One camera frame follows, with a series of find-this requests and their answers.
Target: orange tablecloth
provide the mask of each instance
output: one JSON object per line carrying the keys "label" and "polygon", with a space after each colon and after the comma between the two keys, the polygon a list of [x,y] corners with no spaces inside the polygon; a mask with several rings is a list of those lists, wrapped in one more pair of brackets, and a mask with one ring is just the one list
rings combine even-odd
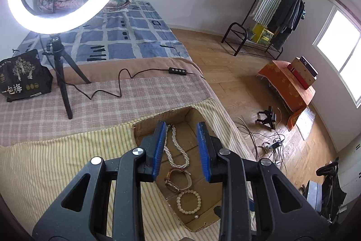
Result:
{"label": "orange tablecloth", "polygon": [[287,68],[289,62],[272,61],[261,69],[258,74],[266,77],[281,95],[293,114],[289,117],[287,128],[291,130],[298,116],[310,104],[315,90],[312,86],[304,89],[297,78]]}

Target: pearl necklace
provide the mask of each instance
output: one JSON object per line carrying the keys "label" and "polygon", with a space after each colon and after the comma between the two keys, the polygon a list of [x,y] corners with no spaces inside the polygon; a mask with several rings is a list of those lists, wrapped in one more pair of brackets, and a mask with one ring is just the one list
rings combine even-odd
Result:
{"label": "pearl necklace", "polygon": [[[191,194],[194,194],[195,196],[197,196],[197,201],[198,201],[198,204],[197,204],[197,208],[192,210],[192,211],[185,211],[183,208],[182,208],[182,205],[181,205],[181,197],[186,194],[186,193],[191,193]],[[178,197],[177,197],[177,206],[178,206],[178,209],[181,213],[184,213],[185,215],[193,215],[195,214],[197,211],[199,211],[201,209],[201,206],[202,206],[202,201],[201,201],[201,196],[194,190],[186,190],[186,191],[182,191],[181,193],[178,194]]]}
{"label": "pearl necklace", "polygon": [[[168,130],[169,128],[172,129],[172,140],[174,143],[174,146],[180,151],[181,154],[183,154],[184,159],[185,159],[185,164],[183,165],[177,165],[174,163],[174,160],[172,158],[172,154],[170,153],[168,147],[167,147],[167,135],[168,135]],[[176,139],[176,126],[174,125],[168,125],[167,126],[167,132],[165,134],[165,144],[164,144],[164,151],[167,154],[169,163],[172,167],[174,168],[186,168],[187,166],[189,166],[189,157],[187,155],[187,153],[184,151],[184,149],[178,144],[177,139]]]}

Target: ring light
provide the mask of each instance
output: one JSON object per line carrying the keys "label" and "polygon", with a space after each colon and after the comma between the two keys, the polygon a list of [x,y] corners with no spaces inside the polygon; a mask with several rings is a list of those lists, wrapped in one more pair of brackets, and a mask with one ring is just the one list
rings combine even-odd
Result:
{"label": "ring light", "polygon": [[21,0],[8,0],[14,18],[26,29],[40,34],[59,34],[72,30],[93,18],[110,0],[88,0],[82,7],[66,16],[47,18],[34,16]]}

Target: silver screw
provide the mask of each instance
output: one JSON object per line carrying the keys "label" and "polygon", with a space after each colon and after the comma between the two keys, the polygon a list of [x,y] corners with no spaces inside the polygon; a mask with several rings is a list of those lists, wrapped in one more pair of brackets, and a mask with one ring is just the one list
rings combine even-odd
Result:
{"label": "silver screw", "polygon": [[96,156],[96,157],[92,158],[92,159],[90,160],[90,162],[91,162],[93,165],[98,165],[98,164],[100,164],[100,163],[102,162],[102,158],[99,157],[99,156]]}
{"label": "silver screw", "polygon": [[231,154],[231,151],[230,151],[229,149],[227,149],[227,148],[222,148],[222,149],[220,150],[220,154],[221,154],[221,155],[230,155],[230,154]]}
{"label": "silver screw", "polygon": [[134,148],[134,149],[133,149],[133,154],[134,154],[134,155],[141,155],[142,153],[143,153],[143,149],[142,149],[142,148],[137,147],[137,148]]}
{"label": "silver screw", "polygon": [[272,161],[270,159],[261,159],[261,164],[265,166],[269,166],[272,164]]}

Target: bed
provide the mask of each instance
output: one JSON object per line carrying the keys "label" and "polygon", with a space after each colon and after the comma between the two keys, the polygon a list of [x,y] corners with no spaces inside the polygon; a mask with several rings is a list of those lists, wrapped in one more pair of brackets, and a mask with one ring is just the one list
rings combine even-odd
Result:
{"label": "bed", "polygon": [[[30,33],[17,54],[36,48],[42,56],[38,38]],[[72,120],[67,119],[56,82],[51,93],[30,100],[7,103],[0,97],[0,194],[28,233],[87,161],[93,156],[119,157],[136,147],[134,124],[166,111],[196,108],[225,147],[254,160],[199,67],[148,2],[137,2],[128,12],[98,14],[61,38],[92,83],[84,84],[70,67],[64,69],[65,79],[86,93],[119,92],[117,78],[122,68],[134,74],[174,67],[192,74],[151,70],[130,79],[123,72],[122,98],[99,94],[90,101],[68,87]],[[42,63],[48,65],[44,56]],[[14,181],[19,175],[26,181]],[[155,183],[142,184],[142,204],[146,240],[218,240],[219,221],[197,232],[188,231]],[[154,209],[161,213],[154,214]],[[111,221],[109,215],[109,236]]]}

